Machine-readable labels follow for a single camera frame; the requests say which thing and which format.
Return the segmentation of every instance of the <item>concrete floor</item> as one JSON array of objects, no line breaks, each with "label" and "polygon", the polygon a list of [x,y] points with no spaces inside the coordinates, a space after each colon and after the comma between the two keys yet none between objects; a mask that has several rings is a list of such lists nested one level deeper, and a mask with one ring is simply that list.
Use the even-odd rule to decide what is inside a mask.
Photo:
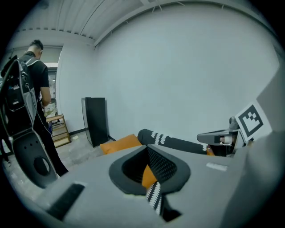
[{"label": "concrete floor", "polygon": [[[103,151],[100,147],[93,148],[85,132],[77,134],[78,139],[64,146],[58,147],[58,155],[65,165],[65,167],[71,171],[79,164],[84,163],[89,159],[96,159],[98,156],[103,155]],[[37,197],[43,192],[43,189],[34,185],[23,173],[14,155],[9,156],[11,166],[3,161],[4,171],[6,172],[10,183],[14,187],[15,191],[29,197],[31,200],[35,201]]]}]

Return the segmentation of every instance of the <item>black panel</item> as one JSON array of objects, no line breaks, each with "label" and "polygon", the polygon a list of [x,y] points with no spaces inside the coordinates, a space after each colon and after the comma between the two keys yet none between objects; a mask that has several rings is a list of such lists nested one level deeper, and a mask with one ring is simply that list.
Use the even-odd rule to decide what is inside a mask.
[{"label": "black panel", "polygon": [[12,64],[10,62],[10,65],[6,64],[5,67],[8,67],[8,71],[0,89],[0,121],[2,121],[8,135],[14,136],[26,129],[32,128],[31,119],[25,108],[20,86],[23,92],[27,92],[25,80],[29,82],[31,88],[33,86],[30,77],[21,74],[18,60],[14,60]]},{"label": "black panel", "polygon": [[106,124],[105,98],[85,98],[85,110],[86,116],[83,111],[83,119],[89,142],[93,147],[107,142],[109,139]]},{"label": "black panel", "polygon": [[144,153],[145,149],[146,146],[136,149],[116,160],[109,168],[110,179],[126,194],[145,195],[147,192],[141,185],[144,168],[147,166],[147,159],[144,158],[147,155]]},{"label": "black panel", "polygon": [[72,184],[47,212],[62,220],[84,188],[81,184]]},{"label": "black panel", "polygon": [[220,135],[215,136],[215,137],[214,137],[214,143],[220,143],[220,142],[221,142],[221,141],[220,141],[220,138],[221,138]]},{"label": "black panel", "polygon": [[12,148],[19,166],[37,186],[46,188],[57,180],[57,175],[41,140],[32,130],[13,140]]}]

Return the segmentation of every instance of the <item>orange cloth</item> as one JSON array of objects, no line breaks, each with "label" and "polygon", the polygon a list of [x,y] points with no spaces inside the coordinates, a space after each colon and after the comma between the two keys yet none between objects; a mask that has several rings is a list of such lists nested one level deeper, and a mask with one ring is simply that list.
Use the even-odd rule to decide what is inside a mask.
[{"label": "orange cloth", "polygon": [[[100,144],[100,147],[105,155],[136,146],[141,146],[141,143],[134,134],[130,134],[114,142]],[[149,166],[147,166],[143,172],[142,185],[148,189],[155,181],[155,176],[153,175]]]},{"label": "orange cloth", "polygon": [[209,147],[207,147],[207,155],[209,155],[209,156],[215,156],[213,150],[212,150],[211,148],[209,148]]}]

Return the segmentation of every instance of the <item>wooden step ladder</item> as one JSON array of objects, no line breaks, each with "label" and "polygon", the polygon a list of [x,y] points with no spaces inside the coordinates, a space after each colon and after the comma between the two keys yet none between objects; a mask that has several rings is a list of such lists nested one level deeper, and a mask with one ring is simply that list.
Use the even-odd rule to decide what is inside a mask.
[{"label": "wooden step ladder", "polygon": [[52,138],[53,138],[54,146],[57,148],[67,143],[70,143],[71,140],[70,140],[69,133],[67,131],[67,127],[66,127],[63,114],[58,115],[58,116],[49,117],[46,119],[47,123],[55,121],[55,120],[60,121],[59,123],[55,123],[55,124],[52,123],[52,128],[53,128]]}]

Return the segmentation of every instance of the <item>hole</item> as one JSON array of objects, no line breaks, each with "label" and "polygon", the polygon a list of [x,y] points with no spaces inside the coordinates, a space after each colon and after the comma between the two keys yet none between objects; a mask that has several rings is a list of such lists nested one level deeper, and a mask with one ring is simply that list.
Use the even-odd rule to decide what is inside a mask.
[{"label": "hole", "polygon": [[42,157],[37,157],[34,160],[34,167],[36,171],[42,176],[49,174],[49,163]]},{"label": "hole", "polygon": [[162,196],[161,201],[162,201],[161,202],[161,216],[166,222],[176,219],[177,217],[182,215],[179,211],[173,210],[170,207],[165,196]]}]

